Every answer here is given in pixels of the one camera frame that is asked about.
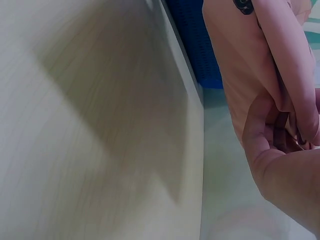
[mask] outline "blue plastic container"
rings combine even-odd
[[[222,89],[222,78],[202,16],[203,0],[166,0],[190,60],[203,88]]]

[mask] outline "skin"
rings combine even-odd
[[[315,93],[319,112],[320,89]],[[245,155],[262,196],[320,239],[320,149],[302,150],[278,127],[281,115],[268,93],[254,100],[242,137]]]

